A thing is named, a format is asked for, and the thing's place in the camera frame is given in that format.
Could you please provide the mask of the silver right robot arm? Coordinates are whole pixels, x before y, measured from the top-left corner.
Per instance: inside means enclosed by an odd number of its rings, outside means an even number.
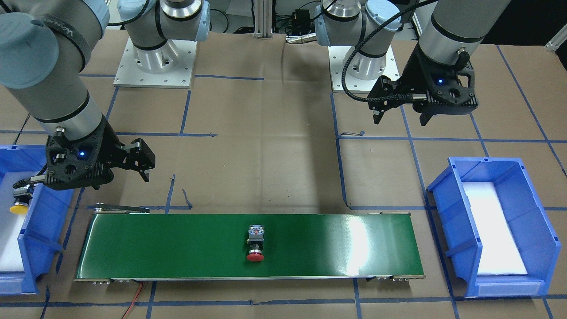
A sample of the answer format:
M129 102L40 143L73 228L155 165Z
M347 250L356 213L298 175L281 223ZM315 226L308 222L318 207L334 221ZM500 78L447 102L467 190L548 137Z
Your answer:
M175 41L202 42L210 30L206 0L120 0L117 7L132 63L144 75L182 67ZM153 151L143 139L122 143L79 77L109 20L103 0L1 2L1 85L49 135L43 169L14 189L98 189L113 180L114 167L149 181Z

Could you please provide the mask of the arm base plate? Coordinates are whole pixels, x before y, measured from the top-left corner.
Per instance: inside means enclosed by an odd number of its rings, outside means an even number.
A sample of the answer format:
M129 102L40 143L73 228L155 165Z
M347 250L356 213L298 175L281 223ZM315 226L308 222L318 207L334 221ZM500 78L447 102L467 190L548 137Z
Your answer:
M168 40L163 47L144 51L128 39L116 71L116 87L189 89L197 43Z
M334 93L344 93L342 86L342 69L353 46L331 46L328 48L330 76ZM349 64L346 73L346 85L352 93L369 93L378 77L384 75L396 81L400 77L392 47L379 58L369 58L357 54Z

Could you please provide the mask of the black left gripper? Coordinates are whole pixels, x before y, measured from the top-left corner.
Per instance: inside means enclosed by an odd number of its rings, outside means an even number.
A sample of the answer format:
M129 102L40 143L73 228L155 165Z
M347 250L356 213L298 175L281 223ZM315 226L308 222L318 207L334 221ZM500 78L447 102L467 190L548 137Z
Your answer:
M474 93L474 70L465 49L456 51L457 60L444 65L431 60L417 45L401 77L392 81L381 75L368 98L393 97L389 101L369 102L378 125L385 112L411 103L420 113L421 126L426 126L438 114L466 115L478 107Z

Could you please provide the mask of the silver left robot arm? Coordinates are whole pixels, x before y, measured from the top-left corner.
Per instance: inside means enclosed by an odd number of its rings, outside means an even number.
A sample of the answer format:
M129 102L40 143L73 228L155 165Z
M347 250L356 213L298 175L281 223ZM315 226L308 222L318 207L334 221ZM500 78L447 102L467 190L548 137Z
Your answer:
M379 124L390 109L413 105L421 125L435 115L467 115L478 107L470 56L480 45L508 0L434 0L431 18L403 72L393 80L380 71L402 16L431 4L400 10L389 0L322 0L316 9L319 45L347 45L339 87L366 102Z

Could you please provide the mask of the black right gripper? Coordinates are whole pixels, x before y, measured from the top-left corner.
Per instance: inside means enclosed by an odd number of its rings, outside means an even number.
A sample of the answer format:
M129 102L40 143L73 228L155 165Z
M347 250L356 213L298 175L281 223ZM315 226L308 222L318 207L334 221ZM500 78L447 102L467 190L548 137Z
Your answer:
M113 167L134 170L148 183L155 168L155 154L143 139L120 142L105 117L89 135L69 140L65 133L50 136L45 145L45 186L53 190L81 187L99 189L113 180Z

